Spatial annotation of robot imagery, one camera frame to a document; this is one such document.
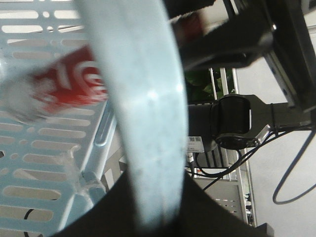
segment light blue plastic piece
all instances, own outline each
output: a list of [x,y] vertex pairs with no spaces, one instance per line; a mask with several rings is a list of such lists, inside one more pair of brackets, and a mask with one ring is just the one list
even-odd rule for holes
[[146,232],[178,214],[187,109],[179,55],[159,0],[77,0],[110,92]]
[[[66,46],[65,40],[87,40],[86,34],[81,31],[75,33],[59,31],[61,26],[82,25],[80,19],[58,19],[54,16],[57,10],[74,10],[74,3],[71,1],[1,1],[0,9],[1,14],[6,10],[23,11],[24,13],[35,11],[38,14],[37,18],[1,19],[0,28],[10,25],[42,27],[41,32],[1,32],[1,80],[17,75],[23,77],[30,69],[41,69],[55,60],[55,57],[78,48],[76,44]],[[34,42],[28,46],[22,44],[25,40],[38,39],[45,40],[46,44],[34,45]],[[13,56],[16,52],[48,52],[51,54],[51,58],[16,59]],[[13,120],[5,112],[3,104],[0,103],[0,151],[4,152],[4,157],[0,159],[0,206],[24,208],[26,212],[28,209],[53,212],[52,219],[47,222],[0,217],[0,229],[42,233],[48,237],[79,218],[104,195],[104,190],[100,188],[102,186],[98,186],[93,179],[97,181],[97,177],[100,178],[102,175],[116,126],[113,113],[107,113],[107,111],[107,102],[105,102],[68,111],[56,115],[56,118],[49,118],[48,121],[24,125]],[[16,126],[17,129],[10,130],[10,126]],[[43,128],[69,131],[69,134],[79,132],[84,136],[52,136],[41,133]],[[41,146],[35,145],[38,141],[41,142]],[[73,163],[65,164],[57,161],[61,154],[67,154],[70,150],[74,151]],[[29,155],[44,158],[41,158],[41,162],[31,162],[26,160]],[[21,169],[30,172],[51,172],[56,177],[67,174],[68,178],[65,181],[57,182],[16,176],[17,171]],[[54,190],[60,193],[60,198],[46,200],[36,197],[19,197],[18,195],[8,196],[3,191],[10,186]]]

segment barcode sticker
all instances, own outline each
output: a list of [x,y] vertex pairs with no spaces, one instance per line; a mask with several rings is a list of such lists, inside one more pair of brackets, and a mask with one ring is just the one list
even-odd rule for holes
[[201,137],[188,137],[188,152],[204,152],[204,146]]

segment red label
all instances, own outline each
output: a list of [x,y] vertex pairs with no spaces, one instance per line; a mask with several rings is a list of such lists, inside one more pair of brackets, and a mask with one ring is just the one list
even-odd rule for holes
[[44,73],[33,76],[33,97],[43,102],[43,110],[56,113],[105,101],[108,98],[96,62],[85,46],[50,65]]

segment plastic strip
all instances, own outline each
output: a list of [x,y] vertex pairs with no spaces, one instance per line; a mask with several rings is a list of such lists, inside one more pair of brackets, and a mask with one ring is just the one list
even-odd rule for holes
[[175,39],[160,1],[76,3],[121,130],[136,227],[154,230],[176,217],[182,193],[187,106]]

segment red packaging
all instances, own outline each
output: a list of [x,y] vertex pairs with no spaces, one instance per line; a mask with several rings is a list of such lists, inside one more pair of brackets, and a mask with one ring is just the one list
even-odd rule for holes
[[1,85],[1,96],[7,110],[22,122],[108,98],[88,46],[43,70],[5,81]]
[[41,109],[50,114],[108,98],[88,46],[63,57],[33,78],[32,97],[42,101]]

